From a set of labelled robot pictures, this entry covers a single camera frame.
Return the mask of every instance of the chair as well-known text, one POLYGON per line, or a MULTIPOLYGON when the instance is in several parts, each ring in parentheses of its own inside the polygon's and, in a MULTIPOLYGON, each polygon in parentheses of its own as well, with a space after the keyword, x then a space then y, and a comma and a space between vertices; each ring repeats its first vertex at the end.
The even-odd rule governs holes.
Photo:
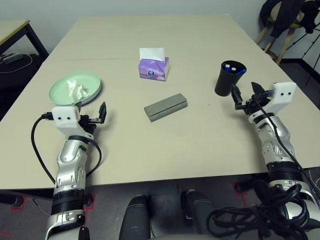
MULTIPOLYGON (((255 40, 255 43, 256 44, 259 44, 260 41, 264 38, 264 36, 268 33, 268 31, 270 30, 270 28, 273 26, 273 24, 275 23, 275 19, 273 20, 271 17, 268 18, 268 21, 264 27, 264 29, 262 29, 262 31, 259 33, 258 37, 256 38, 255 40)), ((292 23, 290 26, 289 26, 289 31, 288 31, 288 34, 286 35, 285 37, 285 40, 284 40, 284 43, 282 45, 282 48, 281 48, 281 51, 279 53, 279 55, 277 56, 276 54, 274 54, 273 52, 271 52, 271 47, 272 45, 274 44, 276 38, 273 37, 269 42, 268 44, 266 45, 265 49, 264 49, 264 52, 265 53, 270 53, 270 55, 272 55, 272 57, 274 57, 274 60, 276 62, 276 64, 280 64, 282 58, 284 57, 286 51, 287 51, 287 48, 289 47, 289 44, 291 43, 293 37, 294 37, 294 32, 296 29, 299 29, 301 28, 302 26, 297 24, 297 23, 292 23)))

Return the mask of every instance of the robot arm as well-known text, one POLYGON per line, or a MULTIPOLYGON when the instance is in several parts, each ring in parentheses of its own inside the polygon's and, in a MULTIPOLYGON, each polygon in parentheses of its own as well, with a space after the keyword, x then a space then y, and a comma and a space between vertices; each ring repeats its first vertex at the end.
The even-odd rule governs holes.
MULTIPOLYGON (((292 156, 295 155, 294 147, 290 143, 288 129, 280 118, 275 116, 278 111, 292 101, 296 87, 297 85, 294 82, 278 82, 272 84, 270 90, 265 91, 259 84, 253 82, 254 95, 245 105, 242 105, 241 93, 234 85, 232 87, 232 98, 235 102, 235 109, 244 110, 249 115, 248 120, 254 124, 261 140, 262 155, 270 180, 268 187, 287 191, 296 184, 301 185, 300 197, 306 203, 309 213, 308 223, 301 227, 304 230, 310 230, 320 228, 320 209, 309 185, 303 180, 301 169, 283 148, 284 146, 292 156)), ((294 219, 301 211, 302 208, 293 202, 286 203, 282 209, 283 215, 287 219, 294 219)))
POLYGON ((47 222, 45 240, 87 240, 84 194, 88 144, 93 142, 95 123, 104 123, 106 104, 99 110, 99 118, 80 115, 77 106, 57 106, 52 110, 55 126, 67 138, 57 156, 58 172, 53 192, 51 216, 47 222))

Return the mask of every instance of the tissue box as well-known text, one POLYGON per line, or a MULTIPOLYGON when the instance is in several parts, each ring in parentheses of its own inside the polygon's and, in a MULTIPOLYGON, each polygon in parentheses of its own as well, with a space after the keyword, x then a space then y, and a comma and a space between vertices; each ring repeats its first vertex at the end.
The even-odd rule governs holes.
POLYGON ((139 63, 140 78, 165 81, 169 68, 169 57, 165 57, 164 61, 141 59, 139 63))

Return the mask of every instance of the pen holder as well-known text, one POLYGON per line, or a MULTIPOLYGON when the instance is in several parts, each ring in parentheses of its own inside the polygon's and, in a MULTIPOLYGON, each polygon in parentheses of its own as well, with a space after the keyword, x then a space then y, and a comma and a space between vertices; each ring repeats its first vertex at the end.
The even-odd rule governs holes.
POLYGON ((232 84, 236 85, 246 71, 246 66, 238 61, 224 61, 221 64, 220 75, 214 88, 215 93, 222 97, 228 96, 231 92, 232 84))

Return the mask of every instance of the gray eraser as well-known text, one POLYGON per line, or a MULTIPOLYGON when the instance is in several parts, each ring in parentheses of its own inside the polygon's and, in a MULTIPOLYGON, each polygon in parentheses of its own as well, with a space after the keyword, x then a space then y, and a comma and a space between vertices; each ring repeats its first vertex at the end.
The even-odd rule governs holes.
POLYGON ((151 122, 161 119, 188 106, 187 99, 181 94, 168 97, 162 101, 146 106, 144 111, 151 122))

